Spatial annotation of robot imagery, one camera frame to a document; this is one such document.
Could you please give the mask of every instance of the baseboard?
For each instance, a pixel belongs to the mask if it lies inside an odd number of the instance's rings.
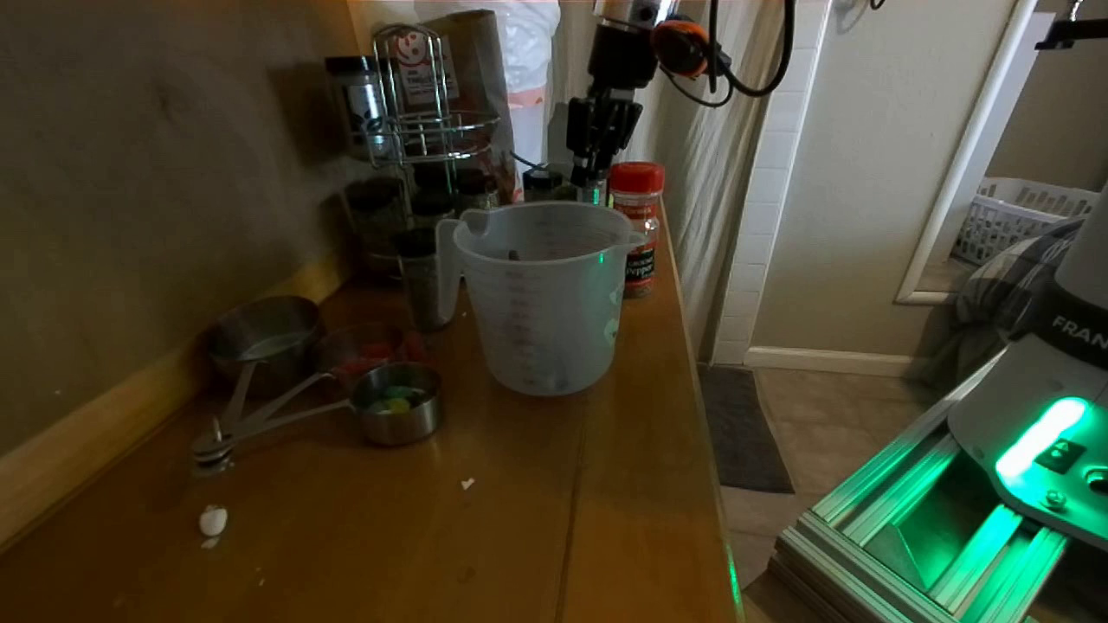
[[[920,377],[923,360],[889,354],[852,354],[852,351],[786,351],[752,345],[745,368],[786,368],[786,369],[838,369],[838,373],[875,373],[875,377]]]
[[[335,257],[317,260],[270,288],[267,293],[329,299],[345,282]],[[180,411],[204,385],[206,360],[201,340],[180,344],[174,354],[134,369],[93,403],[74,407],[46,433],[0,457],[0,550],[23,536],[43,517],[74,498],[103,467],[150,440],[174,411]]]

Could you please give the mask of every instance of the glass jar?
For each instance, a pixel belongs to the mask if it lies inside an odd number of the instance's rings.
[[[635,222],[635,230],[644,231],[644,247],[625,252],[622,293],[635,299],[651,290],[651,277],[657,262],[666,165],[614,163],[607,186],[608,186],[608,208],[622,210]]]

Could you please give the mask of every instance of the kitchen counter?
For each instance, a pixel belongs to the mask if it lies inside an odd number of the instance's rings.
[[[345,284],[324,321],[405,318]],[[443,427],[367,445],[322,414],[193,475],[201,396],[0,555],[5,618],[739,618],[718,475],[670,257],[622,306],[614,369],[570,399],[497,389],[466,306],[425,340]],[[228,508],[204,547],[196,517]]]

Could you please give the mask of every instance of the tile floor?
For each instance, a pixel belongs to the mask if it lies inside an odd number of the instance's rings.
[[[754,385],[797,490],[725,487],[728,536],[745,585],[765,572],[778,530],[927,405],[916,389],[871,373],[754,369]]]

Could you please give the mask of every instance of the measuring cup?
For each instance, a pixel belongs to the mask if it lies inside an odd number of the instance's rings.
[[[489,373],[518,396],[574,396],[617,351],[625,250],[620,210],[578,200],[475,208],[453,222]]]

